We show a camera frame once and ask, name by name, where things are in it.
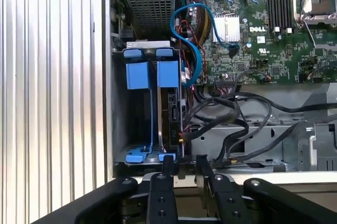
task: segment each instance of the black cable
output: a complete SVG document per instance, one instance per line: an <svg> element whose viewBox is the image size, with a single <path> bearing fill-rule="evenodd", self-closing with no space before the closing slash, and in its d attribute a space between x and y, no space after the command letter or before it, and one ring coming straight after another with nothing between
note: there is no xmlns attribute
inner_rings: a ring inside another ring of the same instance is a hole
<svg viewBox="0 0 337 224"><path fill-rule="evenodd" d="M206 100L207 98L203 94L204 87L203 86L197 86L194 91L194 98L196 102L201 103L202 101ZM208 107L214 107L217 103L210 103L207 106Z"/></svg>
<svg viewBox="0 0 337 224"><path fill-rule="evenodd" d="M242 100L247 100L247 99L255 99L255 100L259 100L259 101L265 102L260 97L246 97L246 98L238 99L237 101L242 101ZM268 123L268 120L269 120L269 118L270 118L270 116L272 114L272 106L269 103L267 103L267 102L265 102L265 103L268 105L268 109L269 110L268 110L268 114L264 117L262 123L259 125L259 127L256 130L254 130L253 132L251 132L250 134L248 134L246 136L243 136L241 139L238 139L238 141L236 141L235 143L233 143L232 146L228 148L227 153L226 153L226 155L227 155L228 158L230 156L231 150L235 146L237 146L237 145L241 144L242 142L246 141L247 139L252 138L253 136L255 136Z"/></svg>
<svg viewBox="0 0 337 224"><path fill-rule="evenodd" d="M237 93L232 93L229 95L224 96L223 98L231 98L235 96L242 96L242 97L259 97L261 100L263 100L266 103L269 103L272 107L275 107L276 109L286 112L286 113L300 113L300 112L305 112L305 111L317 111L317 110L326 110L326 109L333 109L337 108L337 103L321 103L321 104L315 104L315 105L308 105L308 106L303 106L303 107L298 107L298 108L287 108L283 107L263 96L260 96L258 94L253 94L253 93L247 93L247 92L237 92Z"/></svg>
<svg viewBox="0 0 337 224"><path fill-rule="evenodd" d="M250 74L250 73L258 73L258 74L263 75L264 77L266 77L266 78L269 79L269 80L271 79L270 76L268 76L266 73L263 73L263 72L261 72L261 71L259 71L259 70L245 70L245 71L241 72L241 73L236 77L236 80L235 80L235 82L234 82L234 86L233 86L233 89L232 89L232 90L233 90L233 91L236 90L237 85L238 85L240 79L242 78L242 76L247 75L247 74Z"/></svg>
<svg viewBox="0 0 337 224"><path fill-rule="evenodd" d="M242 130L239 130L237 132L234 132L228 136L225 137L225 139L223 139L223 142L222 142L222 147L221 147L221 150L220 150L220 153L218 155L218 157L214 160L214 163L213 165L214 166L217 166L219 165L223 158L225 157L225 153L226 153L226 143L227 142L230 142L230 141L235 141L236 139L240 138L240 137L243 137L245 135L248 134L249 132L249 126L246 122L244 122L243 120L240 120L240 119L236 119L235 122L233 123L235 125L238 125L238 126L241 126L243 127Z"/></svg>
<svg viewBox="0 0 337 224"><path fill-rule="evenodd" d="M313 118L310 120L307 120L308 122L312 122L312 123L329 123L333 120L337 120L337 115L331 115L331 116L327 116L327 117L322 117L322 118ZM295 123L294 125L292 125L291 127L289 127L285 132L283 132L277 139L275 139L274 141L272 141L269 145L267 145L266 147L253 151L245 156L241 156L241 157L236 157L236 158L232 158L234 160L236 160L237 162L243 162L243 161L247 161L249 159L252 159L256 156L259 156L263 153L266 153L269 150L272 150L274 147L276 147L281 141L283 141L295 128L298 124L300 124L301 122Z"/></svg>
<svg viewBox="0 0 337 224"><path fill-rule="evenodd" d="M263 96L260 96L258 94L253 94L253 93L247 93L247 92L237 92L237 93L231 93L228 95L225 95L223 97L220 97L219 99L225 100L229 98L233 98L235 96L242 96L242 97L259 97L261 100L263 100L266 103L269 103L272 107L275 107L276 109L286 112L286 113L300 113L300 112L305 112L305 111L316 111L316 110L326 110L326 109L333 109L337 108L337 103L322 103L322 104L315 104L315 105L308 105L308 106L303 106L299 108L287 108L283 107ZM208 98L195 106L188 114L186 114L186 117L184 118L184 122L187 124L201 109L206 107L209 103L211 102L216 102L215 97Z"/></svg>
<svg viewBox="0 0 337 224"><path fill-rule="evenodd" d="M235 160L237 162L243 162L243 161L247 161L249 159L252 159L256 156L259 156L263 153L266 153L269 150L272 150L273 148L276 147L277 144L279 144L281 141L283 141L294 129L295 127L297 127L299 123L295 123L294 125L292 125L291 127L289 127L285 132L283 132L277 139L273 140L269 145L263 147L262 149L253 151L245 156L242 157L236 157Z"/></svg>
<svg viewBox="0 0 337 224"><path fill-rule="evenodd" d="M238 118L238 116L240 114L240 108L235 102L232 102L232 101L226 100L226 99L220 99L220 98L214 98L214 100L221 105L232 108L233 110L226 115L220 116L217 119L212 120L211 122L209 122L208 124L203 126L198 131L194 131L194 132L190 132L190 133L189 132L183 132L184 141L191 141L193 139L196 139L196 138L202 136L204 133L206 133L210 129L214 128L215 126L217 126L219 124L223 124L223 123L231 124Z"/></svg>

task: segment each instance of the red wire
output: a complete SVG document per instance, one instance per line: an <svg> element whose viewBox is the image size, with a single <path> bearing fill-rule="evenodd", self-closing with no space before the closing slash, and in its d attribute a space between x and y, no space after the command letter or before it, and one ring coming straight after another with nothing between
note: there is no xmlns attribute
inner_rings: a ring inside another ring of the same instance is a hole
<svg viewBox="0 0 337 224"><path fill-rule="evenodd" d="M203 64L203 70L204 70L204 78L206 77L206 73L207 73L207 65L206 65L206 52L205 52L205 49L200 45L198 39L196 38L194 32L193 32L193 29L191 28L191 26L189 25L189 23L186 21L186 20L182 20L180 22L180 25L182 24L185 24L187 25L187 27L190 29L191 33L193 34L193 38L195 39L196 41L196 44L198 45L198 47L201 49L202 53L203 53L203 60L204 60L204 64Z"/></svg>

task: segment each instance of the corrugated metal panel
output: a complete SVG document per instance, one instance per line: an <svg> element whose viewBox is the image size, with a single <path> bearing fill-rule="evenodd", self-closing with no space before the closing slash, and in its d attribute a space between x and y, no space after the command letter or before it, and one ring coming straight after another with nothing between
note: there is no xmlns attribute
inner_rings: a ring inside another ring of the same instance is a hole
<svg viewBox="0 0 337 224"><path fill-rule="evenodd" d="M105 181L102 0L0 0L0 219Z"/></svg>

